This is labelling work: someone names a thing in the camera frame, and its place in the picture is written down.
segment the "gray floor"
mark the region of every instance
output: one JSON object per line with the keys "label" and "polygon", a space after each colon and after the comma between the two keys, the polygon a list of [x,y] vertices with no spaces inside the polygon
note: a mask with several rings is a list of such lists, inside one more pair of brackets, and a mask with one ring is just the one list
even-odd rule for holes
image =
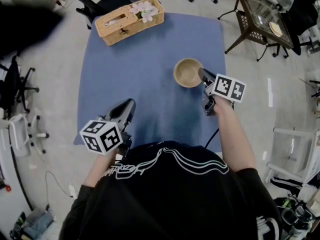
{"label": "gray floor", "polygon": [[[230,11],[236,0],[160,0],[166,12],[190,14],[216,19]],[[47,204],[45,171],[52,171],[61,186],[68,190],[73,185],[76,191],[86,177],[95,155],[84,146],[74,146],[77,133],[78,91],[82,61],[90,31],[85,19],[75,11],[81,8],[78,1],[69,0],[63,12],[64,22],[45,43],[23,54],[22,71],[35,67],[31,82],[40,88],[32,94],[32,106],[43,113],[41,127],[50,133],[46,140],[47,153],[18,159],[22,181],[31,202],[41,208]],[[229,47],[240,35],[235,14],[220,21],[223,27],[225,47]],[[289,51],[290,57],[272,57],[269,49],[260,62],[256,62],[264,47],[244,41],[225,56],[226,72],[230,77],[247,83],[241,104],[235,111],[253,147],[262,178],[267,173],[266,163],[273,144],[273,128],[314,130],[318,128],[312,111],[316,103],[310,98],[315,91],[303,81],[315,79],[320,65],[320,53],[301,56]],[[268,82],[272,80],[273,107],[268,106]],[[263,153],[268,156],[263,160]],[[61,223],[73,200],[64,195],[54,179],[48,176],[49,202]]]}

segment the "woven tissue box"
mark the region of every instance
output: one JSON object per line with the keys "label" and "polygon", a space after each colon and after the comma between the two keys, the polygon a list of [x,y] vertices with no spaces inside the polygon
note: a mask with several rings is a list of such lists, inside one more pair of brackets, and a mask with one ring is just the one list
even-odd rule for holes
{"label": "woven tissue box", "polygon": [[[142,18],[138,19],[133,12],[130,12],[132,4],[120,7],[104,16],[101,16],[95,21],[95,27],[99,36],[108,46],[112,46],[127,37],[165,21],[165,11],[158,0],[141,0],[135,2],[135,4],[145,1],[149,1],[158,9],[158,13],[152,17],[152,21],[144,23]],[[114,19],[118,20],[115,23],[108,25],[108,23]]]}

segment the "blue cloth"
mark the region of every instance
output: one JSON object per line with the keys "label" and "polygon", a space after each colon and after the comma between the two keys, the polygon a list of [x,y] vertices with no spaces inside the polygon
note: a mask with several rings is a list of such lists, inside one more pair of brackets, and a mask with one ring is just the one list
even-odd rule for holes
{"label": "blue cloth", "polygon": [[[205,146],[218,127],[216,116],[201,107],[204,85],[184,88],[173,77],[183,58],[198,60],[215,74],[226,74],[222,27],[210,18],[165,13],[164,23],[107,46],[92,28],[78,97],[78,131],[121,100],[132,98],[136,110],[127,132],[132,148],[176,141]],[[75,145],[83,144],[79,135]],[[221,151],[217,134],[208,146]]]}

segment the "table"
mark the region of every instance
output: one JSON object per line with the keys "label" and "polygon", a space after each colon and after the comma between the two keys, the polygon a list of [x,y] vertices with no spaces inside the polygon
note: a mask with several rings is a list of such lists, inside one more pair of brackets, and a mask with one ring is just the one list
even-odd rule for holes
{"label": "table", "polygon": [[[243,10],[238,8],[239,1],[242,4]],[[268,47],[274,47],[278,44],[287,48],[293,48],[293,42],[290,38],[287,27],[282,19],[277,7],[269,0],[236,0],[234,9],[222,14],[218,20],[224,15],[236,12],[236,17],[241,30],[240,37],[224,52],[227,54],[245,39],[249,39],[261,45],[265,45],[263,54],[257,61],[265,55]],[[270,29],[269,23],[273,22],[279,25],[282,36],[277,37]],[[267,38],[275,41],[268,43]]]}
{"label": "table", "polygon": [[[194,58],[212,73],[226,74],[224,40],[218,20],[165,13],[164,23],[107,46],[92,28],[83,58],[78,96],[78,131],[121,100],[132,98],[136,110],[127,131],[132,146],[177,141],[205,146],[218,128],[216,116],[201,106],[203,84],[178,85],[176,63]],[[75,145],[83,145],[77,136]],[[208,149],[221,151],[220,137]]]}

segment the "white graphic print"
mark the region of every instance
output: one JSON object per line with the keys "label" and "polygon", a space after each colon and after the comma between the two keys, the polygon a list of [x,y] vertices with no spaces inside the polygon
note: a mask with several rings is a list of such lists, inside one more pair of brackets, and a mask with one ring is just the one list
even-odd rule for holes
{"label": "white graphic print", "polygon": [[158,158],[162,153],[172,154],[177,163],[186,171],[195,174],[195,175],[204,175],[210,171],[217,170],[221,174],[226,174],[229,171],[228,166],[220,161],[210,160],[207,162],[195,162],[179,153],[176,149],[170,149],[167,147],[160,148],[156,154],[156,157],[150,161],[142,162],[138,165],[132,164],[121,164],[117,163],[111,166],[103,176],[110,176],[115,173],[115,178],[117,180],[120,179],[129,179],[134,174],[140,173],[142,175],[145,170],[150,169],[152,166],[156,164]]}

